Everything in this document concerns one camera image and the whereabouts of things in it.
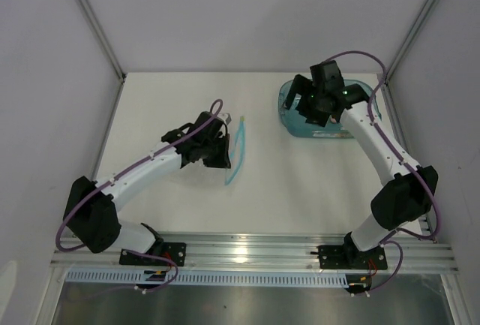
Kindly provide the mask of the clear zip top bag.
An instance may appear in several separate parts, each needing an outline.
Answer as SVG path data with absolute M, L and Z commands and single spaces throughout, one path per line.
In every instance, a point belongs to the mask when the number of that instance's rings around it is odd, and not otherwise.
M 192 188 L 221 188 L 229 186 L 239 174 L 245 159 L 246 126 L 244 116 L 235 116 L 234 121 L 225 124 L 225 134 L 230 135 L 230 169 L 208 168 L 201 160 L 183 167 L 177 178 L 181 184 Z

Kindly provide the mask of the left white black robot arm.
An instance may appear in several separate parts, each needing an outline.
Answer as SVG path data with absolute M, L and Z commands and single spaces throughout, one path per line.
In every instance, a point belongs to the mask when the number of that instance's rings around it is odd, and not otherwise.
M 103 180 L 78 178 L 71 187 L 62 229 L 69 229 L 81 247 L 97 254 L 109 248 L 135 251 L 148 265 L 163 255 L 161 236 L 147 224 L 119 220 L 118 213 L 154 181 L 201 161 L 205 167 L 229 169 L 229 113 L 204 111 L 162 136 L 144 158 Z

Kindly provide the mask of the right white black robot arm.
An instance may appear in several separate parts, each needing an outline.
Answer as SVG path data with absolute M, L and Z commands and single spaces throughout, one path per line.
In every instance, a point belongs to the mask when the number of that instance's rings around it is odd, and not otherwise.
M 296 75 L 281 86 L 277 108 L 294 137 L 356 139 L 377 172 L 382 187 L 370 202 L 370 214 L 340 246 L 346 267 L 360 269 L 378 258 L 389 236 L 431 210 L 438 173 L 421 166 L 387 131 L 369 85 L 338 82 L 334 89 L 332 82 L 317 86 Z

